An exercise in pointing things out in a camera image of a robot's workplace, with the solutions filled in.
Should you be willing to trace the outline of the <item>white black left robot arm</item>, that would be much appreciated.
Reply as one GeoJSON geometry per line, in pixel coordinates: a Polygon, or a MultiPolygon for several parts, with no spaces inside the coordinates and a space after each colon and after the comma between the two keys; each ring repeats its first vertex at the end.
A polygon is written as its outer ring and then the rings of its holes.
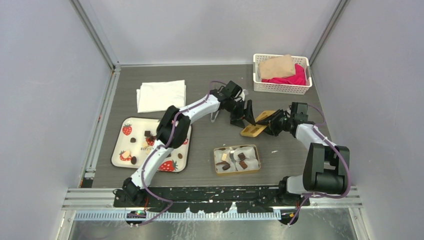
{"type": "Polygon", "coordinates": [[[202,117],[221,110],[230,113],[230,123],[240,128],[244,122],[255,125],[253,102],[246,99],[241,86],[233,81],[210,89],[201,99],[181,108],[171,105],[165,111],[156,129],[156,140],[144,163],[124,180],[122,191],[133,206],[141,206],[151,181],[165,158],[183,145],[190,126],[202,117]]]}

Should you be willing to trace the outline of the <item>gold bear print lid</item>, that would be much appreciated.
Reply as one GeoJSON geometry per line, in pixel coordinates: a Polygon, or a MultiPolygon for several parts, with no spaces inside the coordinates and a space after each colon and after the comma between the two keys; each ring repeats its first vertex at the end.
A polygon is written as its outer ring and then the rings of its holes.
{"type": "MultiPolygon", "coordinates": [[[[257,121],[263,120],[263,119],[269,117],[270,115],[272,115],[274,112],[275,112],[275,110],[264,110],[262,113],[260,113],[255,118],[255,121],[257,122],[257,121]]],[[[252,124],[249,124],[240,132],[240,135],[242,137],[255,138],[260,133],[262,133],[267,127],[268,127],[267,125],[260,125],[260,124],[252,125],[252,124]]]]}

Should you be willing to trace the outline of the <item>dark square chocolate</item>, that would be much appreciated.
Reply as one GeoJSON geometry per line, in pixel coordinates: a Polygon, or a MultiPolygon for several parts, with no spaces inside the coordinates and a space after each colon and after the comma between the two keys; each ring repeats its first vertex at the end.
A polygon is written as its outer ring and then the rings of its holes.
{"type": "Polygon", "coordinates": [[[246,156],[244,155],[244,153],[239,153],[237,156],[240,161],[244,161],[246,159],[246,156]]]}

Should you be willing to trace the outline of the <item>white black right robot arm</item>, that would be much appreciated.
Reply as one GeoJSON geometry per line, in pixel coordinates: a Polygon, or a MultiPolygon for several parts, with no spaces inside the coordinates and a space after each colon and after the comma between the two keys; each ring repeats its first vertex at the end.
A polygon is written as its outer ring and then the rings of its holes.
{"type": "Polygon", "coordinates": [[[291,205],[297,196],[340,199],[345,197],[352,185],[349,171],[350,150],[329,140],[309,120],[310,105],[292,102],[289,109],[279,109],[256,124],[265,126],[264,132],[278,136],[290,133],[307,149],[303,173],[286,176],[280,181],[277,198],[283,205],[291,205]]]}

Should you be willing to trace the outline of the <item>silver metal tongs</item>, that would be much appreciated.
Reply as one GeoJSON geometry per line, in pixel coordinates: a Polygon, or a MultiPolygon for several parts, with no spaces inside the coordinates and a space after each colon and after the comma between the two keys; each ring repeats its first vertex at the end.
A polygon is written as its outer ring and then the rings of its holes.
{"type": "Polygon", "coordinates": [[[217,111],[215,111],[215,112],[212,112],[212,113],[211,113],[211,115],[210,115],[210,121],[211,121],[212,123],[214,123],[214,122],[216,121],[216,119],[217,119],[217,117],[218,117],[219,113],[220,113],[220,111],[219,111],[219,110],[217,110],[217,111]]]}

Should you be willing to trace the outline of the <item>brown chocolate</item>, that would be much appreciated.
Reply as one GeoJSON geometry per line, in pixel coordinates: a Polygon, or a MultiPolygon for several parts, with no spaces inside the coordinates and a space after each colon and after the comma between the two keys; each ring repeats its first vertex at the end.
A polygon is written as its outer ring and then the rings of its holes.
{"type": "Polygon", "coordinates": [[[243,169],[243,170],[245,170],[247,167],[248,167],[248,165],[242,160],[242,161],[240,161],[239,163],[238,163],[239,165],[240,165],[240,167],[243,169]]]}

